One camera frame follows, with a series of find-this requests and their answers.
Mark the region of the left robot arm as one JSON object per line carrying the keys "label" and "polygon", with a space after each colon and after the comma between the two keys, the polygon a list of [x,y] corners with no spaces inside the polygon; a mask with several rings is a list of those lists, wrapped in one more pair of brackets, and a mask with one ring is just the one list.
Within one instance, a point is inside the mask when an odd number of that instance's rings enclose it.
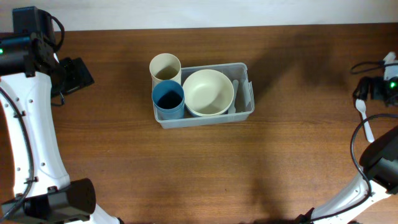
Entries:
{"label": "left robot arm", "polygon": [[2,219],[16,223],[120,223],[96,202],[90,179],[72,181],[63,165],[52,98],[93,84],[80,58],[59,59],[56,17],[34,6],[15,8],[14,32],[1,39],[1,107],[14,159],[14,198]]}

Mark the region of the cream cup back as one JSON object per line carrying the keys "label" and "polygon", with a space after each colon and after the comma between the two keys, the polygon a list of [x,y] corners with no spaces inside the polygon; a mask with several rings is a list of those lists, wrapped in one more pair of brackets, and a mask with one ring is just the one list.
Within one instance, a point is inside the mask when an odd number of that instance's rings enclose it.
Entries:
{"label": "cream cup back", "polygon": [[178,84],[182,82],[182,65],[175,55],[169,53],[156,55],[150,61],[149,71],[153,88],[165,80],[172,80]]}

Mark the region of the cream bowl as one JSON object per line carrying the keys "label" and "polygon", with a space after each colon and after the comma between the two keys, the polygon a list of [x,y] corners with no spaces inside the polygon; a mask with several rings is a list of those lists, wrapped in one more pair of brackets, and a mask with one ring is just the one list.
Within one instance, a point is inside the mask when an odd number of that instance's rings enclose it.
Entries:
{"label": "cream bowl", "polygon": [[188,112],[193,117],[206,117],[206,116],[218,116],[226,114],[228,112],[228,107],[217,107],[216,105],[207,105],[201,108],[191,109],[187,107]]}
{"label": "cream bowl", "polygon": [[191,109],[207,105],[230,107],[233,100],[233,83],[223,73],[203,69],[192,73],[183,83],[185,106]]}

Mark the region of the white plastic fork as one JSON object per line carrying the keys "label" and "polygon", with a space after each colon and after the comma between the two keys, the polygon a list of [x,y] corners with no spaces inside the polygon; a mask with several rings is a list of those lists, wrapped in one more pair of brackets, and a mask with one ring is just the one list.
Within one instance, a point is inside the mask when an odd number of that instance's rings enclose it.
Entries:
{"label": "white plastic fork", "polygon": [[231,102],[231,105],[228,109],[228,114],[234,114],[236,112],[235,108],[235,102],[236,102],[236,96],[238,92],[238,86],[239,86],[239,81],[238,80],[233,80],[233,88],[234,88],[234,93],[233,93],[233,100]]}

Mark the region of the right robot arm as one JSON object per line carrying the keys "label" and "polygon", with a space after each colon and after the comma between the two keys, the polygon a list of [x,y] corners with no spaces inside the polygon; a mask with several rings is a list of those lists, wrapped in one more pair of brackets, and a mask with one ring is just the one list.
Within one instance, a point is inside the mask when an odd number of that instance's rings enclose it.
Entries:
{"label": "right robot arm", "polygon": [[351,159],[358,173],[327,203],[297,217],[297,223],[354,223],[371,205],[397,194],[397,127],[375,139],[360,159],[354,153],[359,130],[370,130],[369,122],[376,118],[397,118],[397,115],[376,114],[362,119],[350,142]]}

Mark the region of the blue cup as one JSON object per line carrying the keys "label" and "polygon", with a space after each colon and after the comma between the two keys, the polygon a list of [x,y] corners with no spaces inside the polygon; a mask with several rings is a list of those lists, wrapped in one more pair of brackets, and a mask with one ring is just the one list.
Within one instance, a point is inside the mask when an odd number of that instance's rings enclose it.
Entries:
{"label": "blue cup", "polygon": [[152,90],[152,101],[161,120],[184,117],[185,94],[179,83],[172,80],[160,82]]}

